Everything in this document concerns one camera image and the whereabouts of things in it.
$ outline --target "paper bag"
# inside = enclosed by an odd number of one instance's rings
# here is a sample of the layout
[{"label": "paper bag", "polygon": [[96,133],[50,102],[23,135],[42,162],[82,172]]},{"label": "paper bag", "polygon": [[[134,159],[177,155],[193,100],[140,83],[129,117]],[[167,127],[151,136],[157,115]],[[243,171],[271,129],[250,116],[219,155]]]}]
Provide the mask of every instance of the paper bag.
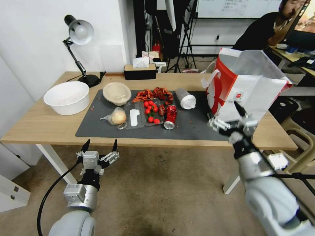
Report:
[{"label": "paper bag", "polygon": [[220,50],[214,71],[201,83],[213,114],[225,122],[240,118],[234,101],[259,121],[280,92],[292,86],[263,51],[227,48]]}]

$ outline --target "desk lamp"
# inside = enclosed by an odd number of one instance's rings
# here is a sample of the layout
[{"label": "desk lamp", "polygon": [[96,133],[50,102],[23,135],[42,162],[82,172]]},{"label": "desk lamp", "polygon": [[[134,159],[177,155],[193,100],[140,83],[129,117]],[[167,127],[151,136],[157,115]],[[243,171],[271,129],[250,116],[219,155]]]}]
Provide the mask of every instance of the desk lamp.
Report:
[{"label": "desk lamp", "polygon": [[67,47],[75,64],[78,66],[79,70],[82,72],[82,77],[78,79],[80,82],[86,83],[90,88],[98,85],[102,76],[98,78],[96,75],[87,75],[83,65],[75,58],[73,55],[70,45],[75,43],[77,45],[84,45],[91,41],[94,35],[93,26],[84,20],[77,20],[72,15],[65,16],[65,23],[69,26],[69,37],[63,41],[64,45]]}]

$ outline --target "wooden table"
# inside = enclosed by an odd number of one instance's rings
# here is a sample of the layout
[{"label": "wooden table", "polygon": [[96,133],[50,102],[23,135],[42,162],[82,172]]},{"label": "wooden table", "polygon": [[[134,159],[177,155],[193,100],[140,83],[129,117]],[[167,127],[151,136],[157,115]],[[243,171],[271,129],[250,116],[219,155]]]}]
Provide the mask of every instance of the wooden table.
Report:
[{"label": "wooden table", "polygon": [[[303,55],[299,53],[292,53],[292,54],[287,54],[285,53],[284,50],[277,49],[276,47],[269,46],[271,50],[273,51],[274,54],[282,58],[282,61],[279,63],[278,68],[282,69],[283,66],[285,65],[285,62],[295,62]],[[315,77],[315,71],[311,69],[307,69],[305,67],[297,67],[300,69],[301,73],[305,74],[308,73]],[[287,91],[282,92],[280,95],[281,96],[314,96],[315,94],[315,88],[314,87],[292,87],[288,89]]]},{"label": "wooden table", "polygon": [[[66,72],[55,83],[59,84],[71,79],[79,72]],[[155,80],[133,80],[124,79],[123,75],[104,76],[102,82],[90,88],[90,104],[93,101],[97,91],[102,89],[107,83],[122,82],[130,89],[141,90],[155,87],[167,87],[169,90],[176,90],[183,87],[191,91],[203,91],[200,80],[207,74],[157,74]],[[67,171],[60,157],[52,148],[51,144],[59,145],[82,145],[86,142],[85,137],[76,137],[75,133],[79,128],[88,108],[84,111],[71,115],[62,116],[54,112],[46,105],[41,98],[36,104],[10,129],[10,131],[1,139],[5,143],[24,143],[36,144],[45,157],[56,168],[59,174]],[[111,146],[114,138],[91,138],[91,145]],[[297,147],[282,129],[274,117],[267,112],[260,121],[254,134],[254,143],[259,149],[273,150],[295,150]],[[209,140],[156,140],[156,139],[133,139],[121,138],[118,140],[120,146],[141,146],[141,147],[220,147],[230,148],[227,141],[209,141]],[[69,173],[65,176],[67,183],[76,183],[74,177]]]},{"label": "wooden table", "polygon": [[[280,49],[277,49],[276,47],[272,47],[272,46],[269,46],[272,51],[278,55],[279,57],[282,58],[282,61],[280,62],[279,64],[279,68],[282,69],[282,67],[284,66],[284,62],[285,60],[289,61],[289,62],[295,62],[297,60],[299,60],[301,57],[303,57],[303,55],[299,54],[299,53],[291,53],[291,54],[287,54],[285,53],[284,50],[280,50]],[[303,72],[305,73],[309,73],[311,74],[312,76],[315,77],[315,71],[314,70],[311,70],[311,69],[307,69],[305,67],[299,67]]]}]

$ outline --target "lamp base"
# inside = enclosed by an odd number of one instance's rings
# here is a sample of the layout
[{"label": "lamp base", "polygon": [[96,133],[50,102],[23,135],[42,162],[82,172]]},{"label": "lamp base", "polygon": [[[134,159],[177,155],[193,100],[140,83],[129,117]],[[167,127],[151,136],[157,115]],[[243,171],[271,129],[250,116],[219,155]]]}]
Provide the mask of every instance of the lamp base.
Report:
[{"label": "lamp base", "polygon": [[101,80],[96,75],[86,75],[86,79],[82,76],[78,81],[86,83],[90,88],[98,85]]}]

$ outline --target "lamp arm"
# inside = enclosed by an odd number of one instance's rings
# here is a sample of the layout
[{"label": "lamp arm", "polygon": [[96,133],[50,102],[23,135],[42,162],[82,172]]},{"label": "lamp arm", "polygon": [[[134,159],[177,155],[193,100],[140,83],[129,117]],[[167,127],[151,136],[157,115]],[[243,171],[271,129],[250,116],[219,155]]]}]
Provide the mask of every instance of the lamp arm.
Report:
[{"label": "lamp arm", "polygon": [[75,64],[77,65],[77,67],[78,67],[79,70],[82,72],[82,76],[86,79],[86,78],[87,78],[86,73],[85,73],[86,70],[85,70],[85,68],[83,67],[83,65],[75,58],[73,52],[71,51],[70,45],[72,45],[73,42],[70,41],[69,39],[70,39],[70,37],[68,37],[66,40],[64,40],[64,41],[62,41],[62,42],[63,42],[63,44],[67,47],[69,53],[71,54],[72,58],[73,58],[74,61],[75,61]]}]

